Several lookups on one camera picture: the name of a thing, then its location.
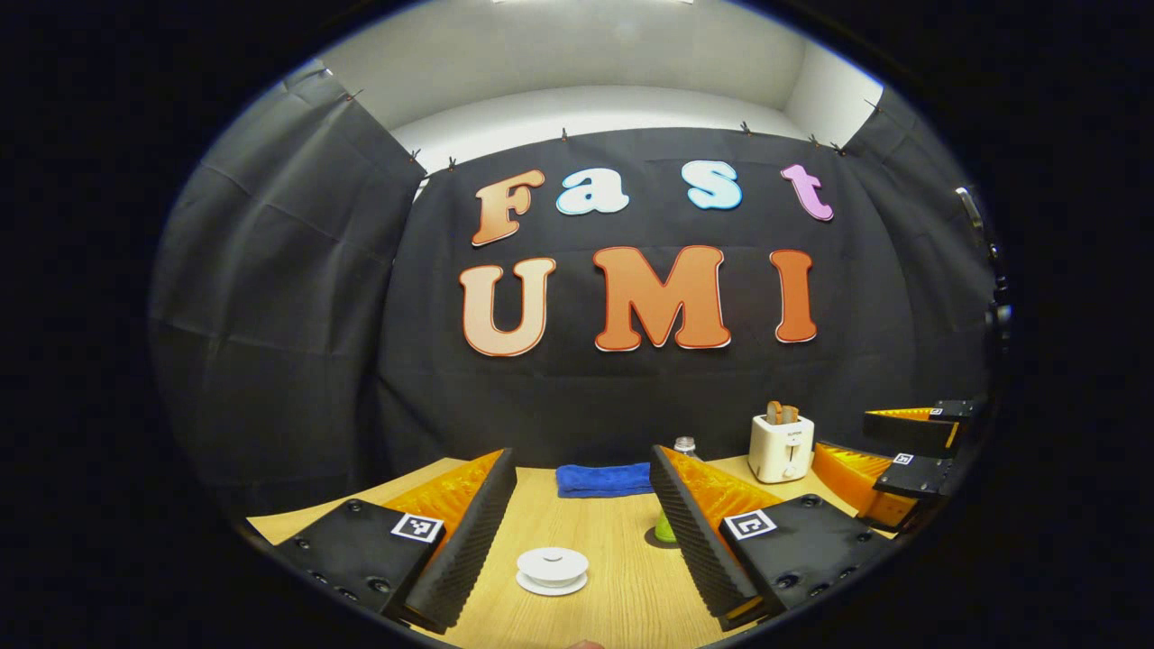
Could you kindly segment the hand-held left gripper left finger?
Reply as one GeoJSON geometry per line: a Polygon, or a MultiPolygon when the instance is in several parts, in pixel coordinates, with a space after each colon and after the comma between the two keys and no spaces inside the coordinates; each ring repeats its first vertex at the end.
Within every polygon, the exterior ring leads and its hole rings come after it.
{"type": "Polygon", "coordinates": [[[514,452],[499,449],[383,505],[349,498],[276,549],[360,607],[442,634],[473,591],[516,485],[514,452]]]}

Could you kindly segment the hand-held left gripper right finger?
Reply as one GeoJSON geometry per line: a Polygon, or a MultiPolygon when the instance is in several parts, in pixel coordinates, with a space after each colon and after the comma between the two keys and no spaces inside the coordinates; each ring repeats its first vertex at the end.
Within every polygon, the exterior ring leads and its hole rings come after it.
{"type": "Polygon", "coordinates": [[[650,482],[700,598],[725,631],[824,599],[894,540],[824,497],[779,498],[653,446],[650,482]]]}

